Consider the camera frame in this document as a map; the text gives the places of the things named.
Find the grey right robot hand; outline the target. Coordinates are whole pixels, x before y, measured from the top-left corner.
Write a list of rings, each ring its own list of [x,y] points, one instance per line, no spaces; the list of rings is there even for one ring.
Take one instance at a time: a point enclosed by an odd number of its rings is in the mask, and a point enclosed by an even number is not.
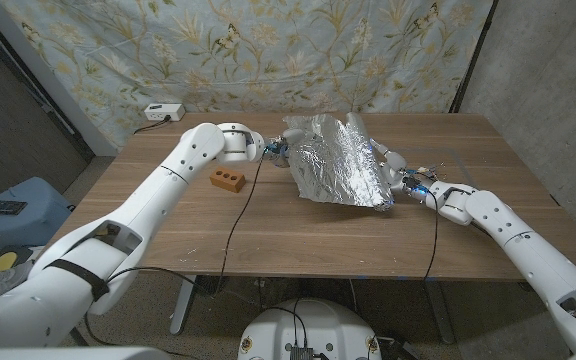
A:
[[[408,169],[407,161],[399,153],[391,151],[373,138],[370,139],[370,144],[385,158],[385,162],[381,162],[379,166],[391,192],[424,200],[432,184],[438,180],[437,176],[426,168]]]

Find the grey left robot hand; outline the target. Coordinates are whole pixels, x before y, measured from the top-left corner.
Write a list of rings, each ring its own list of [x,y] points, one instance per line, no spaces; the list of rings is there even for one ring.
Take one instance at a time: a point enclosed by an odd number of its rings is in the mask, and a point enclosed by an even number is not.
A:
[[[270,161],[276,167],[288,168],[290,148],[303,140],[305,132],[301,129],[287,129],[278,137],[268,140],[263,159]]]

